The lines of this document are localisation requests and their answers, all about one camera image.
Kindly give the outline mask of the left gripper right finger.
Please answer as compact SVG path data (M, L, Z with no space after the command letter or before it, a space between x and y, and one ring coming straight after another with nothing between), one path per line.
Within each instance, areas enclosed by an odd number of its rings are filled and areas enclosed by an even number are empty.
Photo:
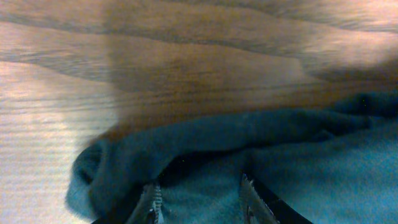
M312 224L251 175L242 175L239 199L245 224Z

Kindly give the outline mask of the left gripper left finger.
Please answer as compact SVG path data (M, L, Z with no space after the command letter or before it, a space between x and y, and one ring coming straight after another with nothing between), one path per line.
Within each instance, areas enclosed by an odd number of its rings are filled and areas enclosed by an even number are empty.
M138 199L133 196L113 208L92 224L164 224L162 214L162 192L157 182L143 187Z

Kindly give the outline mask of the dark teal t-shirt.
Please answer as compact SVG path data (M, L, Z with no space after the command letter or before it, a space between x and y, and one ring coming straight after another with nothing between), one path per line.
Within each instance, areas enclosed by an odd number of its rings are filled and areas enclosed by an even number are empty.
M243 174L312 223L396 223L397 92L99 140L75 160L66 203L93 223L157 182L164 223L244 223Z

